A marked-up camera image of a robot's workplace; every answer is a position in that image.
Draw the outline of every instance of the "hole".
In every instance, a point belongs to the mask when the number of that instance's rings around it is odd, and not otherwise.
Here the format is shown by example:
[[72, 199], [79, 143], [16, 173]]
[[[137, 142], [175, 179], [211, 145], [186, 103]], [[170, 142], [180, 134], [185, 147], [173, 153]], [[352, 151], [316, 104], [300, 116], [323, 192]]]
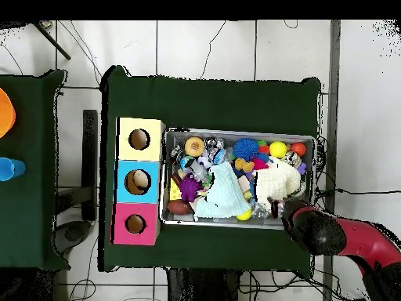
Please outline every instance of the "hole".
[[151, 186], [150, 175], [142, 169], [134, 169], [125, 176], [125, 189], [132, 195], [144, 195]]
[[145, 219], [140, 215], [130, 215], [125, 220], [125, 228], [129, 233], [141, 234], [145, 230], [146, 223]]
[[145, 150], [150, 144], [150, 135], [145, 129], [135, 129], [129, 134], [128, 142], [135, 150]]

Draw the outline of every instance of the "orange ball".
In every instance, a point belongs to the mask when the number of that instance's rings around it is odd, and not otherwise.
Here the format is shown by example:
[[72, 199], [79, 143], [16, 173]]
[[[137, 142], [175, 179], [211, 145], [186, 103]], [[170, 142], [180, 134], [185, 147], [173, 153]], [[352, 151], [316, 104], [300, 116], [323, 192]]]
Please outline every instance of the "orange ball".
[[294, 151], [299, 157], [302, 157], [306, 153], [306, 146], [301, 142], [297, 142], [291, 145], [291, 150]]

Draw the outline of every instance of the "blue cup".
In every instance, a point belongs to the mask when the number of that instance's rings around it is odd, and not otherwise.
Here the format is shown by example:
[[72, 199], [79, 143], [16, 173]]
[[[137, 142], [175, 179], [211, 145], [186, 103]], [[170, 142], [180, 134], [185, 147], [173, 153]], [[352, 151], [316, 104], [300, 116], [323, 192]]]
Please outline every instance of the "blue cup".
[[25, 164], [16, 159], [0, 158], [0, 181], [17, 178], [25, 173]]

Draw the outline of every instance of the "pink block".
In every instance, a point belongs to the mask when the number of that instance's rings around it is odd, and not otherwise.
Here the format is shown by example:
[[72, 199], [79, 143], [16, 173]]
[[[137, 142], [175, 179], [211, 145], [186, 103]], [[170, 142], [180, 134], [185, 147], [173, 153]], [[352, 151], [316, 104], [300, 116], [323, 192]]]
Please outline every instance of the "pink block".
[[[145, 219], [146, 227], [140, 234], [132, 234], [125, 228], [125, 220], [131, 215]], [[156, 204], [117, 203], [114, 217], [114, 241], [118, 245], [154, 245], [158, 234], [158, 214]]]

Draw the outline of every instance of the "light blue fabric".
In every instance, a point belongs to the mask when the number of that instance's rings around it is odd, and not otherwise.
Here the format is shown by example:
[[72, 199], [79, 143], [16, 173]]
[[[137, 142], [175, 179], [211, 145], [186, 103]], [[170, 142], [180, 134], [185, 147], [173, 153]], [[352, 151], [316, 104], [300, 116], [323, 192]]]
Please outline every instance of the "light blue fabric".
[[206, 199], [201, 198], [197, 203], [195, 220], [205, 218], [229, 218], [245, 213], [251, 205], [245, 200], [238, 179], [229, 162], [213, 165], [209, 169], [214, 181]]

